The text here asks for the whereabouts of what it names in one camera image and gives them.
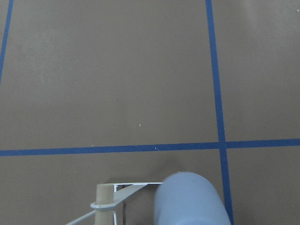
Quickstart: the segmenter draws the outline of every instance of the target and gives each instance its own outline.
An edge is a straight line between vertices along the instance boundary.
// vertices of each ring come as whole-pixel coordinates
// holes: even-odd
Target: floor
[[[298,224],[297,9],[0,0],[0,224],[66,224],[98,183],[181,171],[211,181],[232,224]],[[156,188],[119,225],[153,224]]]

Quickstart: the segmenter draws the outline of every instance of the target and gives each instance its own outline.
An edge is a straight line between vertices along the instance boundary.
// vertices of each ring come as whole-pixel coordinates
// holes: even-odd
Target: blue rounded object
[[[192,172],[180,172],[164,180],[155,194],[155,225],[230,225],[214,186]]]

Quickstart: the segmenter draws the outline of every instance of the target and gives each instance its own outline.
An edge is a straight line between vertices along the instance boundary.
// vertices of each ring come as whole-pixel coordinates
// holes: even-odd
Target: blue tape
[[[108,147],[85,147],[63,149],[30,149],[30,150],[0,150],[1,156],[36,156],[36,155],[65,155],[112,152],[139,152],[139,151],[174,151],[174,150],[205,150],[218,149],[218,142],[187,143],[187,144],[156,144],[156,145],[129,145]]]
[[[229,149],[300,146],[300,139],[227,142],[226,145]]]
[[[225,208],[228,213],[230,222],[233,225],[234,223],[233,207],[232,207],[232,199],[231,199],[231,191],[230,191],[230,180],[229,180],[229,170],[228,170],[228,161],[227,161],[222,97],[221,97],[221,85],[220,85],[220,77],[219,77],[216,35],[215,35],[215,26],[214,26],[211,0],[206,0],[206,14],[207,14],[207,23],[208,23],[209,40],[210,40],[211,69],[212,69],[214,94],[215,94],[217,133],[218,133],[218,140],[220,143],[219,150],[220,150],[224,202],[225,202]]]
[[[4,65],[6,44],[8,42],[10,19],[11,19],[11,14],[13,12],[13,5],[14,5],[14,0],[10,0],[9,4],[8,4],[7,17],[6,17],[5,29],[4,29],[4,33],[3,33],[1,53],[0,53],[0,84],[1,84],[1,78],[2,78],[3,65]]]

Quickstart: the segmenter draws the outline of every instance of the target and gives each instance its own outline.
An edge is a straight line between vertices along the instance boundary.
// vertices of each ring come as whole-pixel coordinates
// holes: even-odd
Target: beige cylinder
[[[113,203],[113,184],[98,184],[96,191],[96,204],[105,205]],[[113,211],[96,210],[95,225],[113,225]]]

